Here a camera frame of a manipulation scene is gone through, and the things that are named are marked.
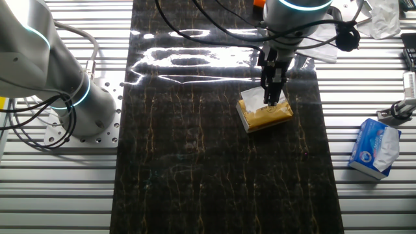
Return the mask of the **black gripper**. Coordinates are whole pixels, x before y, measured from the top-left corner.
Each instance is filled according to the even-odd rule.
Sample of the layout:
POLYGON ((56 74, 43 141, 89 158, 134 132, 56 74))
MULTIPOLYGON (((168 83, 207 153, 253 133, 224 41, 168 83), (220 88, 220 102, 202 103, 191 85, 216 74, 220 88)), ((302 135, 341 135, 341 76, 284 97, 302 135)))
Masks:
POLYGON ((293 57, 293 50, 276 49, 269 45, 262 47, 257 65, 261 67, 261 87, 264 89, 264 104, 275 106, 279 102, 282 88, 286 83, 285 74, 293 57))

